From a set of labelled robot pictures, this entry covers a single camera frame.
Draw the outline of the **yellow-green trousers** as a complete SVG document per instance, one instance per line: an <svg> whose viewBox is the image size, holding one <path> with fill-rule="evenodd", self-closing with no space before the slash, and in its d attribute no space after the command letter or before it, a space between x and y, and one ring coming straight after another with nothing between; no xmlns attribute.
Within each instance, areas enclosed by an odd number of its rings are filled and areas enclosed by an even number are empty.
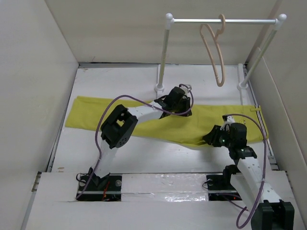
<svg viewBox="0 0 307 230"><path fill-rule="evenodd" d="M67 117L65 126L95 131L98 122L110 105L111 99L77 96ZM257 121L263 133L268 129L260 106L255 105L194 105L192 115L182 117L170 115L162 119L154 119L138 124L133 136L157 138L174 142L186 147L203 146L202 137L208 134L214 125L223 124L223 115L232 114L236 122L247 127L248 143L263 140L262 132L254 124Z"/></svg>

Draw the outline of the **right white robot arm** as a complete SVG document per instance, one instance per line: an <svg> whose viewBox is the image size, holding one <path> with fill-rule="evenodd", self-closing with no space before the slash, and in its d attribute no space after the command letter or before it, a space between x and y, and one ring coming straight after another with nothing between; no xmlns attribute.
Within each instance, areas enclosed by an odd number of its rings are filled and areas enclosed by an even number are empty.
<svg viewBox="0 0 307 230"><path fill-rule="evenodd" d="M223 171L223 186L238 192L249 211L248 221L253 230L292 230L295 209L285 202L266 181L266 170L247 145L247 127L241 123L225 122L214 125L203 140L213 147L225 147L233 165Z"/></svg>

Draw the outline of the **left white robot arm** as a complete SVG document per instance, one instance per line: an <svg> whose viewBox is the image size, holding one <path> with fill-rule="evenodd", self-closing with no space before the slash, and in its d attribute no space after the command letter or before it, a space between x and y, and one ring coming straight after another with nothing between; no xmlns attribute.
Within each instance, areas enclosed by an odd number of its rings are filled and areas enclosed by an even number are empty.
<svg viewBox="0 0 307 230"><path fill-rule="evenodd" d="M107 111L118 99L130 98L142 105L125 107L117 105L106 116ZM111 101L103 112L96 131L95 144L98 149L98 159L95 166L89 170L90 184L96 190L102 190L107 184L106 176L110 174L110 166L117 150L130 139L135 127L141 123L163 119L170 115L191 116L194 98L190 85L180 84L174 87L168 95L146 103L129 95L121 95Z"/></svg>

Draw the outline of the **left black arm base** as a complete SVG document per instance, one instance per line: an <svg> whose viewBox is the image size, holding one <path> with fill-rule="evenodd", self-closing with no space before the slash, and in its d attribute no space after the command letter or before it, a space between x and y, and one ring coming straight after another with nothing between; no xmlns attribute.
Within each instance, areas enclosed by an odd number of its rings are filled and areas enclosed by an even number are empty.
<svg viewBox="0 0 307 230"><path fill-rule="evenodd" d="M93 174L93 168L87 173L76 175L78 190L76 200L84 202L118 202L121 201L121 174L107 174L99 177Z"/></svg>

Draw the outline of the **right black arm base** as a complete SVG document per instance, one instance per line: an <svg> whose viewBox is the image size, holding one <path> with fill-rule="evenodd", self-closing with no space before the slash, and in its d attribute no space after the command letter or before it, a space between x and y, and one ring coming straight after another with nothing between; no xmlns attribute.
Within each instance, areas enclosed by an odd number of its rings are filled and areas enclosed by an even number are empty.
<svg viewBox="0 0 307 230"><path fill-rule="evenodd" d="M207 189L209 201L241 201L240 195L230 184L231 176L239 172L235 165L228 165L222 173L207 174L202 187Z"/></svg>

